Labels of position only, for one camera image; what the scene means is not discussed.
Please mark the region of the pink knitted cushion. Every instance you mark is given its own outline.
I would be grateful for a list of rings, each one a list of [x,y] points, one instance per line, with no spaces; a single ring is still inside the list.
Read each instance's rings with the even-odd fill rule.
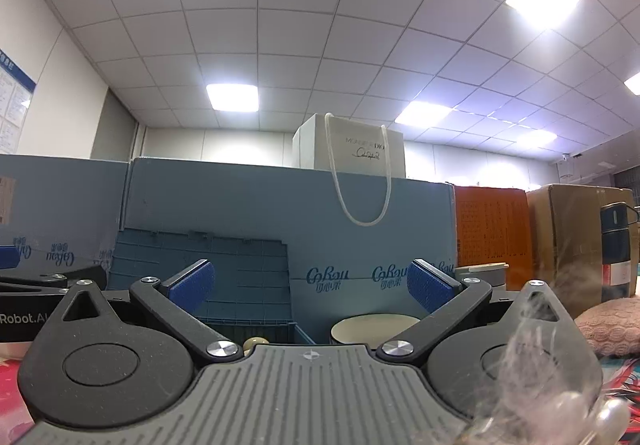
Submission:
[[[606,301],[575,319],[575,324],[599,357],[638,356],[640,347],[638,297]]]

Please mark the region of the brown cardboard box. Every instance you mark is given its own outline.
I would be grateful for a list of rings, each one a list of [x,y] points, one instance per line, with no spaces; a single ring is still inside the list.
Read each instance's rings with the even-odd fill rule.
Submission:
[[[548,283],[573,317],[603,303],[600,210],[613,202],[634,209],[628,188],[551,184],[527,194],[534,274]],[[629,228],[632,272],[626,298],[634,295],[637,283],[637,214],[638,221]]]

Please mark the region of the blue plastic storage crate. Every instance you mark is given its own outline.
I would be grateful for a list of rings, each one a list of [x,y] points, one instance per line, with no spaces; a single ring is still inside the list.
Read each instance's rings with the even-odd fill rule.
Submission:
[[[262,337],[276,344],[326,343],[293,316],[288,247],[280,240],[218,237],[126,228],[116,238],[107,288],[174,276],[198,260],[213,265],[213,287],[192,314],[236,343]]]

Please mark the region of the dark blue thermos bottle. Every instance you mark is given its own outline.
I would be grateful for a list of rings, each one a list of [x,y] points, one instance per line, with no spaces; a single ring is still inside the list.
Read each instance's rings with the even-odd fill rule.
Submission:
[[[631,283],[631,235],[629,228],[638,214],[626,202],[601,208],[602,302],[626,298]]]

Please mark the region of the white bowl with blue pattern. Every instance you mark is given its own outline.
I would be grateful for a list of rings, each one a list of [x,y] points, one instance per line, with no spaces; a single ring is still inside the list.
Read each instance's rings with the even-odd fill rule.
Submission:
[[[402,314],[364,314],[338,321],[330,330],[332,343],[367,344],[376,349],[395,335],[406,331],[419,320]]]

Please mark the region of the colourful anime table mat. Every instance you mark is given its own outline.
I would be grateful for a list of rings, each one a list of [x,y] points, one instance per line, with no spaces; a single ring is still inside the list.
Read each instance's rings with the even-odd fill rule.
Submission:
[[[33,425],[29,411],[17,387],[21,362],[1,360],[1,443],[13,444]],[[626,399],[631,417],[620,444],[639,443],[639,358],[607,358],[601,361],[604,388],[608,396]]]

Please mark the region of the orange perforated panel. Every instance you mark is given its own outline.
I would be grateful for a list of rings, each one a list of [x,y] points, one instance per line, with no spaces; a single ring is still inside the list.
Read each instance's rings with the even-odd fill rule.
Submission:
[[[515,188],[454,187],[457,265],[506,263],[506,288],[534,278],[526,193]]]

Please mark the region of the beige round knob object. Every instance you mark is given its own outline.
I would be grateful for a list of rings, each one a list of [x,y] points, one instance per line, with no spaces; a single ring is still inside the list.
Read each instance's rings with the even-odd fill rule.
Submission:
[[[254,335],[243,342],[243,354],[248,356],[254,352],[258,345],[268,345],[269,341],[260,335]]]

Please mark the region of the white paper gift bag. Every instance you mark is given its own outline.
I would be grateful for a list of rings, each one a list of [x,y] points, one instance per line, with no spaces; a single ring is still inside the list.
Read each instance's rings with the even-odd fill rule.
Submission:
[[[326,170],[331,173],[334,191],[345,217],[357,226],[380,223],[390,208],[393,179],[405,179],[404,135],[385,124],[370,126],[337,118],[331,113],[313,114],[293,136],[292,164],[295,168]],[[380,213],[371,221],[361,221],[349,211],[340,174],[383,176],[385,194]]]

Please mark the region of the grey lidded jar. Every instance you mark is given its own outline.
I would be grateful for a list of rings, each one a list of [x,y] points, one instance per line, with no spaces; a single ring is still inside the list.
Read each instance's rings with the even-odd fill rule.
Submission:
[[[506,272],[509,264],[506,262],[459,266],[454,270],[456,280],[465,277],[477,278],[489,283],[492,289],[506,291]]]

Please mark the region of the large blue cardboard box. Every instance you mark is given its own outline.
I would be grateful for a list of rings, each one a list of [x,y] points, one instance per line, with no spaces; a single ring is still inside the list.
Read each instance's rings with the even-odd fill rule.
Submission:
[[[293,317],[317,342],[349,316],[423,316],[407,288],[411,262],[446,273],[457,263],[448,184],[153,158],[130,170],[128,228],[284,243]]]

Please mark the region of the white fluffy pearl charm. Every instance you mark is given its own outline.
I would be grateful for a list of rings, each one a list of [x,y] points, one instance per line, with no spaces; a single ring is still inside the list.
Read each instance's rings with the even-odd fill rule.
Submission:
[[[465,332],[475,380],[460,444],[615,444],[627,402],[602,394],[596,355],[540,279],[529,280],[498,323]]]

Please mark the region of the wall notice board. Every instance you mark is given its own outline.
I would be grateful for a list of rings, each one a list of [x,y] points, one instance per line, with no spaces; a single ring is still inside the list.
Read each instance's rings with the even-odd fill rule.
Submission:
[[[36,83],[0,51],[0,150],[15,154]]]

